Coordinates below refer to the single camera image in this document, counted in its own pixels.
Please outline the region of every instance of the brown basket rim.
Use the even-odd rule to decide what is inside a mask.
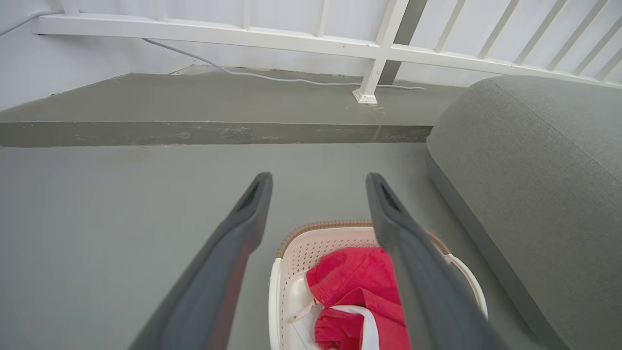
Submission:
[[[374,227],[374,222],[368,219],[355,219],[355,220],[333,220],[333,221],[319,221],[311,224],[305,224],[303,226],[297,227],[295,230],[290,232],[287,237],[281,243],[281,246],[276,252],[277,258],[283,258],[285,255],[285,250],[289,246],[289,244],[298,236],[302,235],[305,232],[312,230],[321,230],[321,229],[332,229],[335,227]],[[450,254],[449,248],[440,240],[440,238],[436,237],[433,233],[424,229],[425,234],[427,234],[428,239],[435,244],[443,255]]]

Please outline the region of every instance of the white cable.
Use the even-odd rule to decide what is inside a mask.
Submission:
[[[10,31],[12,31],[15,28],[23,26],[24,24],[32,21],[33,19],[35,19],[37,17],[45,16],[45,15],[48,15],[48,14],[59,14],[59,13],[64,13],[64,12],[63,11],[42,11],[42,12],[37,12],[37,13],[33,14],[32,16],[28,17],[27,19],[24,19],[21,23],[16,24],[16,25],[12,26],[11,28],[8,28],[7,30],[0,32],[0,37],[2,35],[4,35],[4,34],[7,34]]]
[[[150,43],[150,44],[154,44],[157,45],[159,47],[163,47],[165,49],[169,49],[169,50],[173,50],[175,52],[179,52],[180,54],[184,54],[186,56],[190,56],[194,59],[197,60],[201,60],[203,62],[206,62],[220,70],[222,70],[225,73],[229,73],[229,74],[233,74],[233,75],[247,75],[249,77],[257,77],[257,78],[263,78],[263,79],[268,79],[268,80],[272,80],[275,82],[303,82],[303,83],[309,83],[309,84],[313,84],[313,85],[328,85],[328,86],[361,86],[360,83],[318,83],[318,82],[312,82],[311,80],[307,80],[307,79],[279,79],[279,78],[272,78],[272,77],[267,77],[265,75],[261,75],[261,74],[255,74],[255,73],[246,73],[246,72],[232,72],[208,59],[204,59],[203,57],[199,57],[197,55],[191,54],[190,52],[186,52],[186,51],[182,51],[180,49],[176,49],[175,47],[171,47],[168,45],[164,45],[161,44],[159,42],[155,42],[153,40],[150,39],[145,39],[142,38],[144,41]],[[403,88],[405,90],[425,90],[425,88],[422,87],[402,87],[399,85],[377,85],[378,87],[392,87],[392,88]]]
[[[14,26],[12,26],[11,28],[8,28],[7,30],[0,32],[0,36],[7,34],[8,32],[12,31],[15,28],[18,28],[20,26],[23,26],[24,24],[32,21],[35,18],[41,17],[41,16],[46,16],[49,14],[61,14],[64,13],[63,11],[42,11],[42,12],[37,12],[33,15],[31,15],[30,17],[28,17],[27,19],[23,20],[22,22],[20,22],[19,24],[16,24]],[[186,51],[182,51],[179,49],[176,49],[174,47],[168,46],[168,45],[164,45],[161,44],[159,42],[155,42],[153,40],[150,39],[146,39],[146,38],[142,38],[144,41],[150,43],[150,44],[154,44],[157,45],[159,47],[163,47],[165,49],[169,49],[169,50],[173,50],[175,52],[178,52],[182,55],[186,55],[186,56],[190,56],[193,57],[197,60],[201,60],[203,62],[206,62],[208,64],[211,64],[212,66],[222,70],[223,72],[232,74],[232,75],[247,75],[249,77],[257,77],[257,78],[263,78],[263,79],[267,79],[267,80],[272,80],[275,82],[303,82],[303,83],[309,83],[309,84],[313,84],[313,85],[324,85],[324,86],[361,86],[360,83],[318,83],[318,82],[312,82],[311,80],[306,80],[306,79],[279,79],[279,78],[272,78],[272,77],[267,77],[265,75],[260,75],[260,74],[255,74],[255,73],[246,73],[246,72],[232,72],[208,59],[204,59],[203,57],[199,57],[197,55],[193,55],[190,52],[186,52]],[[425,90],[425,88],[422,87],[403,87],[400,85],[377,85],[377,87],[392,87],[392,88],[402,88],[405,90]]]

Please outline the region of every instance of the laundry basket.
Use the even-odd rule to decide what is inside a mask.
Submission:
[[[447,263],[454,263],[464,274],[482,313],[488,317],[486,300],[475,276],[440,239],[426,233]],[[305,349],[292,325],[292,318],[313,301],[305,275],[322,256],[342,248],[378,246],[371,220],[316,222],[290,233],[277,251],[270,274],[268,325],[271,349]]]

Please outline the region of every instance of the wall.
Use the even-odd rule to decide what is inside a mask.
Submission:
[[[315,31],[319,0],[251,1],[252,26]],[[476,55],[508,1],[467,0],[444,50]],[[242,3],[242,0],[169,1],[167,10],[171,18],[240,26]],[[374,39],[386,3],[387,0],[331,1],[326,34]],[[456,0],[428,0],[411,45],[434,48],[455,3]],[[555,0],[520,0],[488,57],[513,61],[554,3]],[[596,0],[568,0],[525,63],[545,67],[595,3]],[[45,0],[4,1],[0,4],[0,23],[8,26],[26,14],[51,7],[59,8],[55,2]],[[78,0],[78,7],[87,12],[155,18],[152,0]],[[609,0],[558,69],[572,71],[620,15],[622,0]],[[168,44],[231,67],[360,76],[366,65],[365,59],[332,55],[189,42]],[[0,37],[0,47],[0,110],[130,72],[166,74],[201,63],[139,39],[38,36],[30,33],[29,25]],[[594,76],[620,47],[622,33],[617,33],[585,69],[585,75]],[[622,78],[622,69],[618,70],[613,74],[615,80]],[[397,79],[465,87],[490,76],[483,72],[402,64]]]

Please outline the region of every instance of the red cloth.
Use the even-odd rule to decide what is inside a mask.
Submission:
[[[322,349],[360,349],[363,316],[330,309],[357,305],[374,315],[381,350],[410,349],[389,255],[381,248],[344,248],[320,259],[307,272],[315,299],[325,308],[315,322],[315,342]]]

